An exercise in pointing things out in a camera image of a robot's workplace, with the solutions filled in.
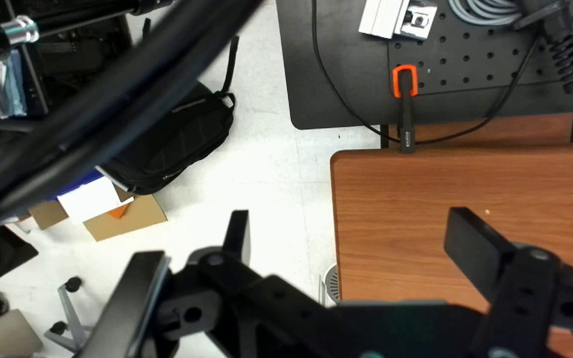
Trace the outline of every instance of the brown tabletop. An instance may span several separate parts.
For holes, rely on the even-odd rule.
[[[573,264],[573,144],[348,150],[332,158],[342,299],[486,299],[444,252],[450,206]],[[553,347],[573,355],[555,333]]]

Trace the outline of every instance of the black pegboard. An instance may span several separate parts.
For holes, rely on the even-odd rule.
[[[430,39],[378,39],[358,33],[366,0],[316,0],[318,41],[344,99],[370,122],[394,122],[400,103],[390,97],[396,63],[418,63],[416,120],[482,118],[519,67],[533,31],[464,23],[440,5]],[[312,51],[312,0],[279,0],[281,41],[293,122],[300,128],[360,124],[332,93]],[[573,110],[573,99],[537,43],[501,114]]]

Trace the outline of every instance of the black bag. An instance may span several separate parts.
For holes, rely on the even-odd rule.
[[[229,47],[227,77],[221,91],[197,83],[167,116],[147,128],[100,170],[121,188],[149,194],[167,186],[189,164],[205,158],[227,136],[233,124],[235,95],[229,93],[239,37]]]

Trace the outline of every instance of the black strap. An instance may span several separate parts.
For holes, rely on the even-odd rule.
[[[221,87],[221,95],[229,93],[231,89],[231,79],[233,79],[233,71],[235,71],[235,59],[237,59],[237,53],[239,53],[239,41],[241,41],[241,35],[233,35],[231,39],[231,45],[229,45],[229,63],[227,63],[227,75],[225,75],[225,83]]]

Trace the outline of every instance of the white tile floor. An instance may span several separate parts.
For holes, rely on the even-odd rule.
[[[76,293],[84,323],[94,323],[135,250],[163,248],[177,270],[191,250],[219,244],[233,208],[251,210],[251,266],[281,274],[316,295],[318,276],[334,264],[330,156],[338,148],[378,146],[368,130],[298,130],[289,118],[285,65],[275,0],[241,35],[235,91],[237,120],[229,140],[157,194],[169,222],[96,242],[80,224],[62,222],[24,234],[40,256],[0,280],[0,289],[36,331],[62,319],[56,293],[68,276],[86,280]],[[225,59],[205,83],[221,85]],[[183,343],[183,355],[219,355],[205,337]],[[42,355],[70,355],[46,341]]]

